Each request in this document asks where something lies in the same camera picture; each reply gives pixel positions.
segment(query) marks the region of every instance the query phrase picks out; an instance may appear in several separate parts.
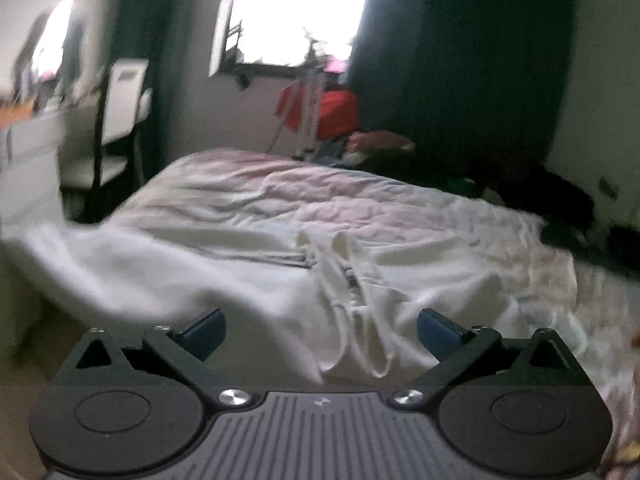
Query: bed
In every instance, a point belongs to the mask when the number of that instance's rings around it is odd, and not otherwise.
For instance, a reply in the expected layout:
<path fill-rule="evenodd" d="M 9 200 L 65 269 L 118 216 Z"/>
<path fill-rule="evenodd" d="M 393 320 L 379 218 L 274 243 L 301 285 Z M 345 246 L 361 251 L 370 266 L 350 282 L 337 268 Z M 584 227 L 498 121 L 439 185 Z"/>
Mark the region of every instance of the bed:
<path fill-rule="evenodd" d="M 397 247 L 455 237 L 525 317 L 568 341 L 613 414 L 608 456 L 636 437 L 638 354 L 630 340 L 638 325 L 634 309 L 640 312 L 633 305 L 637 285 L 544 246 L 542 220 L 534 215 L 367 173 L 222 149 L 174 162 L 101 228 L 157 236 L 194 226 L 345 233 Z"/>

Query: chair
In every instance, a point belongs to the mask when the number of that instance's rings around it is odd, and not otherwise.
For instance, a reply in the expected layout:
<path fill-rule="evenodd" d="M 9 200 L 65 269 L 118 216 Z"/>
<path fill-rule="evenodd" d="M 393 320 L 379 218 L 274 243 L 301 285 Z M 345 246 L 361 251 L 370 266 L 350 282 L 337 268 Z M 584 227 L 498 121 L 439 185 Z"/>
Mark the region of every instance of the chair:
<path fill-rule="evenodd" d="M 77 160 L 63 168 L 61 188 L 84 194 L 83 222 L 102 219 L 104 187 L 129 170 L 132 189 L 136 188 L 136 124 L 140 92 L 148 60 L 119 59 L 105 74 L 101 85 L 95 121 L 94 156 Z M 104 147 L 128 138 L 126 156 L 105 155 Z"/>

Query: gray plastic surface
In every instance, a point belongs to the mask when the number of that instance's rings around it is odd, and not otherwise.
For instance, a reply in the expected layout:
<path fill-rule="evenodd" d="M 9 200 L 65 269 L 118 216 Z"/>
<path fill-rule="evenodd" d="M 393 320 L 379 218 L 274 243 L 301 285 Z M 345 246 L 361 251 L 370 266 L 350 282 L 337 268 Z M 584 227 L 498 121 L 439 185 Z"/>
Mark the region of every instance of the gray plastic surface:
<path fill-rule="evenodd" d="M 224 413 L 189 456 L 144 480 L 497 480 L 460 458 L 419 413 L 376 393 L 270 393 Z M 592 480 L 588 474 L 579 480 Z M 70 480 L 52 473 L 47 480 Z"/>

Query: wall socket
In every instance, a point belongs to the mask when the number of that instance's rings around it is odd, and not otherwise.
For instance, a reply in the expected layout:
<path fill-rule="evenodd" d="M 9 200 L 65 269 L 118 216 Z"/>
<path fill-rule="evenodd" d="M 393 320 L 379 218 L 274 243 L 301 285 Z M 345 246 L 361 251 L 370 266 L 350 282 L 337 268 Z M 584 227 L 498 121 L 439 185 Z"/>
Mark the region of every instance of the wall socket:
<path fill-rule="evenodd" d="M 600 180 L 598 181 L 598 189 L 604 196 L 612 199 L 614 202 L 618 199 L 618 196 L 620 195 L 620 187 L 610 183 L 603 176 L 601 176 Z"/>

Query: chair seat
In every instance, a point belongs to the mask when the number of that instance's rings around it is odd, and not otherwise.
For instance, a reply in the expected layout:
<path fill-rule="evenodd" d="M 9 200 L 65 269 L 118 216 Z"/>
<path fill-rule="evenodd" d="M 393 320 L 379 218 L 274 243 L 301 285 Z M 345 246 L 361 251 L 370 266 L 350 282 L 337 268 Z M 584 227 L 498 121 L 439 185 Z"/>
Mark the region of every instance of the chair seat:
<path fill-rule="evenodd" d="M 104 186 L 122 174 L 127 167 L 125 156 L 105 156 L 102 158 L 102 174 L 100 186 Z M 94 160 L 82 158 L 69 164 L 60 172 L 60 184 L 68 189 L 82 189 L 89 191 L 94 184 Z"/>

